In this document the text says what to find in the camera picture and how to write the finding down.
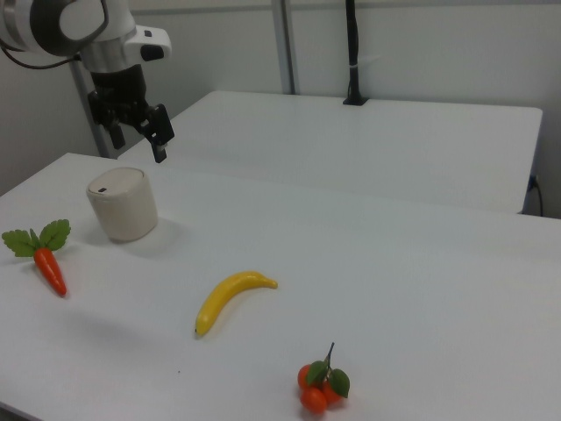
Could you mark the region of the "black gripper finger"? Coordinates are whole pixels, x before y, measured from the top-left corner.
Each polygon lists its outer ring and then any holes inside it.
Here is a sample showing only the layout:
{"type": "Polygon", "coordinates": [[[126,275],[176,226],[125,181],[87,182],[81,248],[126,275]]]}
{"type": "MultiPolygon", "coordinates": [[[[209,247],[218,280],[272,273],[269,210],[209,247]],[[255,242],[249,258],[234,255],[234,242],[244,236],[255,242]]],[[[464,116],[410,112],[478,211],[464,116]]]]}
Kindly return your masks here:
{"type": "Polygon", "coordinates": [[[108,132],[112,145],[115,149],[121,149],[125,145],[124,134],[119,122],[112,122],[109,125],[108,132]]]}
{"type": "Polygon", "coordinates": [[[149,141],[154,161],[163,162],[167,158],[167,143],[174,137],[174,129],[163,104],[148,106],[144,109],[140,122],[140,133],[149,141]]]}

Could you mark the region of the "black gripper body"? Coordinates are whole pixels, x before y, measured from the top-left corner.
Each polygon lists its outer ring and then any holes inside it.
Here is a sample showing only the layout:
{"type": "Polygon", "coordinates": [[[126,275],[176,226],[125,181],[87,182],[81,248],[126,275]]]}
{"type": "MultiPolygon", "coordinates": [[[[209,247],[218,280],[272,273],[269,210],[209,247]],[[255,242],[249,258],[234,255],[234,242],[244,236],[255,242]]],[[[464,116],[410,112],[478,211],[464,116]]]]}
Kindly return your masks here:
{"type": "Polygon", "coordinates": [[[147,120],[146,82],[139,64],[113,73],[92,73],[91,78],[95,88],[88,101],[96,124],[139,128],[147,120]]]}

